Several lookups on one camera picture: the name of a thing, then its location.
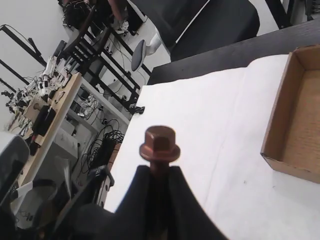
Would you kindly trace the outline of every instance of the person's leg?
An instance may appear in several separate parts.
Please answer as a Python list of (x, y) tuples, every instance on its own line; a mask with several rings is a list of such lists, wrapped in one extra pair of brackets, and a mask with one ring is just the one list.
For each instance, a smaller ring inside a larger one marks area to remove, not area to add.
[(123, 16), (121, 15), (121, 12), (118, 8), (118, 5), (116, 3), (117, 0), (108, 0), (111, 9), (112, 9), (112, 13), (114, 15), (114, 17), (119, 21), (119, 23), (122, 23), (124, 21)]

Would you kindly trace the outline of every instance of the cardboard box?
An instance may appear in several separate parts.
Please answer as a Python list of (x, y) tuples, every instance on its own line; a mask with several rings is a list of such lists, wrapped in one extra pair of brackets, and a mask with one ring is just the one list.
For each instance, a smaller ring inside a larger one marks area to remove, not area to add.
[(320, 183), (320, 45), (289, 55), (261, 155), (276, 171)]

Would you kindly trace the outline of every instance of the chair backrest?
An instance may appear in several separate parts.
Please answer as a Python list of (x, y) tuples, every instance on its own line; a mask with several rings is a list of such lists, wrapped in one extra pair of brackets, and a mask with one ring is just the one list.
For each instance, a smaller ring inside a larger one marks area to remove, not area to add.
[(131, 0), (150, 18), (167, 48), (171, 48), (208, 0)]

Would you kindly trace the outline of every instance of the white cloth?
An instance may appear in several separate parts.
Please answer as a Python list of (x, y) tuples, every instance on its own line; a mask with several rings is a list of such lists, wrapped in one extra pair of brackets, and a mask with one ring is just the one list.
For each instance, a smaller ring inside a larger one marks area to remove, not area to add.
[(231, 240), (318, 240), (320, 185), (273, 171), (260, 156), (288, 56), (247, 68), (144, 86), (112, 168), (105, 209), (115, 211), (138, 165), (145, 130), (176, 131), (179, 165), (196, 199)]

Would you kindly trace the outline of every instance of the white shoe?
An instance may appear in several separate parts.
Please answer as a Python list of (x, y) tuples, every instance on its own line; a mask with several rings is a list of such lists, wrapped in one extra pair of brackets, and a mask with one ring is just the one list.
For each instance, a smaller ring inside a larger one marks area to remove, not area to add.
[(127, 32), (128, 31), (128, 28), (129, 28), (129, 22), (124, 20), (123, 23), (121, 24), (121, 30)]

